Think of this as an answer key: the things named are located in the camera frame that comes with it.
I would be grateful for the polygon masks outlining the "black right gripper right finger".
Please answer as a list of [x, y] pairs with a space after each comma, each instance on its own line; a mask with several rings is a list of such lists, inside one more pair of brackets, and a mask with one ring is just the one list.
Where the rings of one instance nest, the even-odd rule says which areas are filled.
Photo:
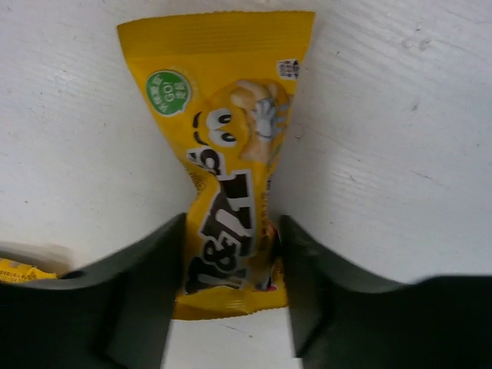
[[280, 219], [295, 355], [306, 368], [489, 368], [491, 279], [400, 283]]

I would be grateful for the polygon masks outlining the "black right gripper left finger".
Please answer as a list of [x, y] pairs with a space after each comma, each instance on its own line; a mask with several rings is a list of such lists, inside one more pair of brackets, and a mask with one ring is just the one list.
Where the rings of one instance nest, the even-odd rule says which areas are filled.
[[3, 368], [158, 368], [185, 216], [59, 279], [1, 286]]

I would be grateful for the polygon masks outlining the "yellow M&M's peanut packet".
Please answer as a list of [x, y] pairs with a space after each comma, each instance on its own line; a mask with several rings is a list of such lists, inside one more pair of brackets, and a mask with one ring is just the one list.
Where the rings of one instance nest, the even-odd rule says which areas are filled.
[[314, 19], [212, 12], [117, 27], [145, 103], [197, 191], [185, 219], [178, 320], [287, 303], [268, 198]]

